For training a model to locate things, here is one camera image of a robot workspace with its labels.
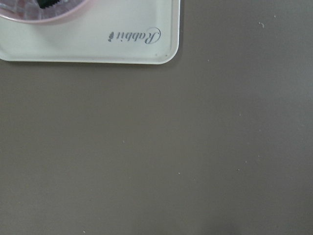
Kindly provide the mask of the cream plastic tray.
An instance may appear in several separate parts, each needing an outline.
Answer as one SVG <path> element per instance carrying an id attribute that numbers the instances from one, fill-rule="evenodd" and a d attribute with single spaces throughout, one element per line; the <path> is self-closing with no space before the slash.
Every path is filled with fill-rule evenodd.
<path id="1" fill-rule="evenodd" d="M 179 48 L 179 0 L 89 0 L 72 17 L 26 24 L 0 19 L 4 61 L 159 65 Z"/>

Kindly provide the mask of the pink bowl of ice cubes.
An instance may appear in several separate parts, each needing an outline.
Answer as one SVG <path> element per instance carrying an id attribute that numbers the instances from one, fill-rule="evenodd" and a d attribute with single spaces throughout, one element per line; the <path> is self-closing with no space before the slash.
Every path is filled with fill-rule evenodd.
<path id="1" fill-rule="evenodd" d="M 2 0 L 0 18 L 24 24 L 44 24 L 79 13 L 88 0 Z"/>

